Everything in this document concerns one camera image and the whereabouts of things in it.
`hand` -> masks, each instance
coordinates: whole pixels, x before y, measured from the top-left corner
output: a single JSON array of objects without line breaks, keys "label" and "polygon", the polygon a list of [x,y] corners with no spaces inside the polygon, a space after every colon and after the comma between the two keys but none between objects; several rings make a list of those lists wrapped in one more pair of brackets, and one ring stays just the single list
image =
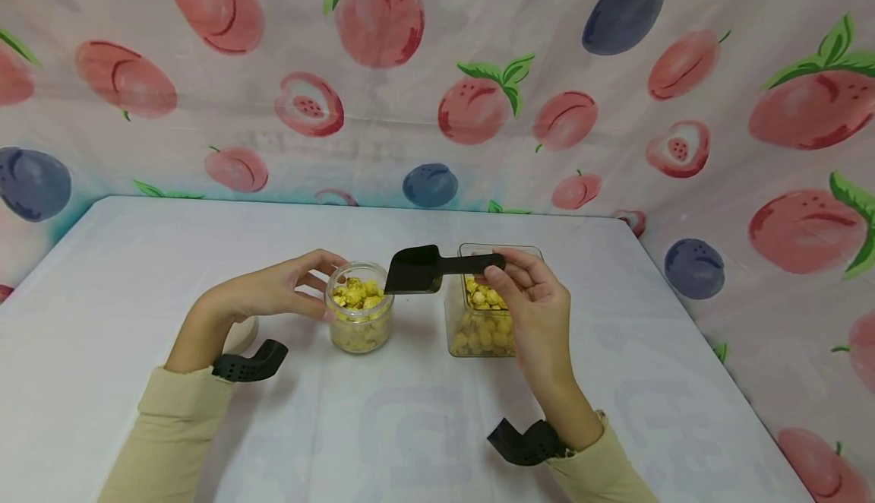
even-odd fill
[{"label": "hand", "polygon": [[348,263],[327,250],[314,250],[276,266],[240,275],[209,289],[199,302],[206,302],[220,317],[240,323],[252,315],[297,313],[318,321],[329,321],[321,298],[310,296],[298,286],[309,286],[319,294],[326,291],[326,282],[311,271],[332,275]]},{"label": "hand", "polygon": [[330,320],[322,300],[295,289],[309,286],[324,293],[326,282],[311,271],[330,276],[346,263],[329,251],[314,250],[214,286],[191,307],[169,353],[165,370],[186,374],[206,369],[219,358],[231,326],[252,315],[297,313]]},{"label": "hand", "polygon": [[504,271],[485,269],[491,288],[507,303],[513,319],[516,358],[547,423],[571,450],[595,444],[604,426],[574,378],[569,347],[571,294],[537,256],[496,248]]},{"label": "hand", "polygon": [[568,344],[571,294],[540,258],[496,248],[505,271],[489,267],[485,279],[504,299],[513,319],[516,357],[532,388],[573,381]]}]

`black wrist strap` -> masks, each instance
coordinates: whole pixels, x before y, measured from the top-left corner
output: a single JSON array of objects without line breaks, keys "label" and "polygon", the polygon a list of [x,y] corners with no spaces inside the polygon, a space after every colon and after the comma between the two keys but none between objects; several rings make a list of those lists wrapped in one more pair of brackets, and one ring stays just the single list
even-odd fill
[{"label": "black wrist strap", "polygon": [[213,375],[228,381],[261,381],[276,374],[289,348],[275,340],[265,340],[250,357],[222,355],[213,363]]},{"label": "black wrist strap", "polygon": [[533,467],[551,457],[565,457],[569,452],[556,429],[543,420],[521,435],[507,419],[502,419],[487,440],[505,461],[523,467]]}]

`fabric backdrop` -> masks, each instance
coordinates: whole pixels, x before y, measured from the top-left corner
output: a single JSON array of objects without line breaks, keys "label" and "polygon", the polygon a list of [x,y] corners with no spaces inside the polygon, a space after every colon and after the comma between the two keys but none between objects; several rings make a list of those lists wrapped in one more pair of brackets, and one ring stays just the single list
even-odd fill
[{"label": "fabric backdrop", "polygon": [[873,501],[875,0],[0,2],[0,295],[107,195],[625,217]]}]

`beige sleeve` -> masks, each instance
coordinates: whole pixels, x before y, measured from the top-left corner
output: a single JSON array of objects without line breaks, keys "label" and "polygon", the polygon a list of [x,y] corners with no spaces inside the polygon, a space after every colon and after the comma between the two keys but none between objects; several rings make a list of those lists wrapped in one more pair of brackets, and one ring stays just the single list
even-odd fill
[{"label": "beige sleeve", "polygon": [[596,444],[571,457],[547,460],[553,476],[574,503],[658,503],[599,411],[605,433]]},{"label": "beige sleeve", "polygon": [[212,369],[173,374],[155,369],[140,412],[109,473],[99,503],[190,503],[234,384]]}]

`black plastic spoon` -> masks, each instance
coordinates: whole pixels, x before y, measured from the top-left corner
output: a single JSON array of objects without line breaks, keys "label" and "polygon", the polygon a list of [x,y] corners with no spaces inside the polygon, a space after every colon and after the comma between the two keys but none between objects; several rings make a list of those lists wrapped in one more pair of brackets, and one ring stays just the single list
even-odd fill
[{"label": "black plastic spoon", "polygon": [[386,294],[434,294],[444,275],[483,274],[485,268],[505,267],[502,255],[442,258],[437,245],[414,246],[392,257],[386,276]]}]

